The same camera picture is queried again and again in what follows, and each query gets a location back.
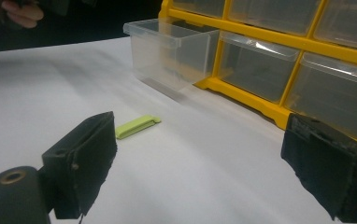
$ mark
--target dark background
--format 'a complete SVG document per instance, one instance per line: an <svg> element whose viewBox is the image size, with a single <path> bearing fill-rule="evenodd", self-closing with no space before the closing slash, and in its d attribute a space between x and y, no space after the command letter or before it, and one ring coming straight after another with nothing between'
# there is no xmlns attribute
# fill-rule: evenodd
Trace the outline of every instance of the dark background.
<svg viewBox="0 0 357 224"><path fill-rule="evenodd" d="M155 19L162 0L98 0L95 7L71 0L66 16L44 9L34 29L10 30L0 24L0 51L65 45L126 36L129 21Z"/></svg>

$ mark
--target hand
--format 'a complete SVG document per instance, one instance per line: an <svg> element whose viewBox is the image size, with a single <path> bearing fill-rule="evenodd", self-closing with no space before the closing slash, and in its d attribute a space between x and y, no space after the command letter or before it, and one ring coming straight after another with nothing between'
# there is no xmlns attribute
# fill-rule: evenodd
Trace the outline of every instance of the hand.
<svg viewBox="0 0 357 224"><path fill-rule="evenodd" d="M7 16L24 28L34 28L37 22L44 18L44 12L35 2L29 2L22 7L16 2L4 0L1 8L7 12Z"/></svg>

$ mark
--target lime green foam piece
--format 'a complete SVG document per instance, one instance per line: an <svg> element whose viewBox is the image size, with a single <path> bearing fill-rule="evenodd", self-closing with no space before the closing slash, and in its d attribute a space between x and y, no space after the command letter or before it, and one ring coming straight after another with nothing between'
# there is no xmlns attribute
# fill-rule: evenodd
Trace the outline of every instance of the lime green foam piece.
<svg viewBox="0 0 357 224"><path fill-rule="evenodd" d="M149 128L150 126L155 125L156 123L161 122L160 118L151 116L151 115L145 115L142 116L138 119L134 119L132 121L129 121L120 127L115 129L115 137L117 139L123 139L125 137L128 137L134 133L138 133L146 128Z"/></svg>

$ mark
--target yellow frame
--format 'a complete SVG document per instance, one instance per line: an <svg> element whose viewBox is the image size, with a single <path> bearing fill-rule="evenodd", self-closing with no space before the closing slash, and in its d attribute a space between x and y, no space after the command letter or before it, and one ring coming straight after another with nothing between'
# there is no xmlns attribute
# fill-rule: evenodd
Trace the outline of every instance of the yellow frame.
<svg viewBox="0 0 357 224"><path fill-rule="evenodd" d="M227 17L231 2L232 0L225 0L222 18L216 19L173 8L173 0L164 0L161 5L159 17L173 17L177 19L182 19L189 23L208 25L225 31L251 36L265 41L278 43L280 45L300 49L300 56L298 57L292 75L278 104L266 101L265 99L243 91L217 78L216 72L219 70L218 66L220 64L221 58L221 41L219 41L218 44L216 61L214 63L212 76L196 83L196 86L201 89L211 89L213 91L221 92L222 94L225 94L233 99L238 100L238 102L241 102L245 105L253 107L256 110L259 110L265 116L273 119L276 122L277 126L283 130L286 129L288 117L290 113L292 113L291 110L283 107L283 103L285 102L287 95L292 87L293 81L295 80L295 74L297 73L297 70L299 68L299 62L302 58L302 54L304 53L304 51L309 51L320 55L336 58L349 63L357 64L357 49L326 43L313 38L316 26L328 0L321 0L315 18L311 23L311 26L306 36L283 34L271 30L265 30L263 28L249 26L240 22L228 21Z"/></svg>

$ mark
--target black mechanical part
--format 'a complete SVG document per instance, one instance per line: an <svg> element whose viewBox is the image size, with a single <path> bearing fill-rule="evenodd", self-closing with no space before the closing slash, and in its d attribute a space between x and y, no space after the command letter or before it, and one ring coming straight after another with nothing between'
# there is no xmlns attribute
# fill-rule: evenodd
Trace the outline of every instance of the black mechanical part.
<svg viewBox="0 0 357 224"><path fill-rule="evenodd" d="M17 167L0 174L0 223L50 223L35 168Z"/></svg>
<svg viewBox="0 0 357 224"><path fill-rule="evenodd" d="M111 112L84 120L42 155L43 175L56 185L57 218L87 215L116 152Z"/></svg>
<svg viewBox="0 0 357 224"><path fill-rule="evenodd" d="M357 223L357 141L316 119L291 114L281 158L332 219Z"/></svg>
<svg viewBox="0 0 357 224"><path fill-rule="evenodd" d="M85 119L47 150L39 171L18 167L0 174L0 224L50 223L87 215L117 153L112 112Z"/></svg>

